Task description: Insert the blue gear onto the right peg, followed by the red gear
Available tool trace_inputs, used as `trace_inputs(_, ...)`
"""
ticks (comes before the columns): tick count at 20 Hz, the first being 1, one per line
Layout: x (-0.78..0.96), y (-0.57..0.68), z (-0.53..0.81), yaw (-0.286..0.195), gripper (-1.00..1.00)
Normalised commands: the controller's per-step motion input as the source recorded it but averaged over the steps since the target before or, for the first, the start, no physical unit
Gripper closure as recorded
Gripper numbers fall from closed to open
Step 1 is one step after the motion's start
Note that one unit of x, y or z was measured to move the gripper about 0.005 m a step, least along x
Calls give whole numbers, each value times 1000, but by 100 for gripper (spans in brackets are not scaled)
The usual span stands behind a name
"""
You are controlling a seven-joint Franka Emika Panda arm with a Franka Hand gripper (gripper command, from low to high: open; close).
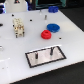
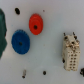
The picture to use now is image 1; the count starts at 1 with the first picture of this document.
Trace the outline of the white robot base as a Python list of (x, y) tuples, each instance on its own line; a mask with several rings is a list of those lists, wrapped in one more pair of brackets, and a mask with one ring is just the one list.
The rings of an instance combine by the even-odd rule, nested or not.
[(27, 2), (25, 0), (6, 0), (5, 10), (7, 13), (25, 12), (27, 10)]

